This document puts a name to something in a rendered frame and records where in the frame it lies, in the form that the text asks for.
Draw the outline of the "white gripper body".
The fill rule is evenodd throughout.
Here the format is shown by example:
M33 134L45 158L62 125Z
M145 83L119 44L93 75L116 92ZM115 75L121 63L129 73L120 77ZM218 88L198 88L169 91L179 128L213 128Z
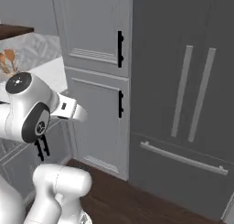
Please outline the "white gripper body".
M80 121L84 123L87 120L88 113L87 111L80 105L76 105L72 118L74 120Z

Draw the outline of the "grey tall cupboard door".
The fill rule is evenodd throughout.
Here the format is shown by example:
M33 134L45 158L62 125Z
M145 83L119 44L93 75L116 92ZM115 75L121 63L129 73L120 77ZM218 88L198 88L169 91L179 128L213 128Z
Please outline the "grey tall cupboard door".
M53 0L67 67L129 75L132 0ZM118 68L118 31L123 62Z
M65 68L68 91L88 112L75 123L81 162L126 180L129 174L129 80L85 69ZM118 93L122 91L122 118Z

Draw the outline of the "grey base cupboard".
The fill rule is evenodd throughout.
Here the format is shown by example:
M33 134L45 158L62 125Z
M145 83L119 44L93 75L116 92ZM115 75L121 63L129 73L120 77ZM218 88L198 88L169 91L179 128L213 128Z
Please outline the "grey base cupboard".
M45 134L49 155L44 151L44 142L39 141L44 160L41 160L34 144L0 139L0 174L20 193L26 204L35 194L32 175L36 167L40 164L64 165L70 160L66 127L61 120L53 120L49 124Z

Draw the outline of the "dark grey fridge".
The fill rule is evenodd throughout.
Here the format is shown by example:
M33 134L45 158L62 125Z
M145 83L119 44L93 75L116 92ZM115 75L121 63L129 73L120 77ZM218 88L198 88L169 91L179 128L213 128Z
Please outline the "dark grey fridge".
M234 224L234 0L133 0L129 181ZM171 136L186 46L193 46L180 124ZM216 49L195 140L188 135L209 48ZM227 176L153 153L141 142Z

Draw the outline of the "wooden spoon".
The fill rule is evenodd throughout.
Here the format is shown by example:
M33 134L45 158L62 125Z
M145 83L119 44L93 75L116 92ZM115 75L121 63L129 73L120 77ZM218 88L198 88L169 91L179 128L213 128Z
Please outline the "wooden spoon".
M16 58L15 52L12 49L6 49L5 50L5 56L11 62L13 71L17 72L17 68L16 68L16 66L14 64L14 60Z
M5 54L0 52L0 62L3 65L3 69L5 73L10 73L9 69L7 68L6 64L5 64Z

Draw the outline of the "dark wooden shelf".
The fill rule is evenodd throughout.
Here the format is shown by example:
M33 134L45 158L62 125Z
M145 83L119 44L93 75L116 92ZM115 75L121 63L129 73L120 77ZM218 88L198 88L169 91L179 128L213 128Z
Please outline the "dark wooden shelf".
M0 40L17 37L34 31L33 27L0 24Z

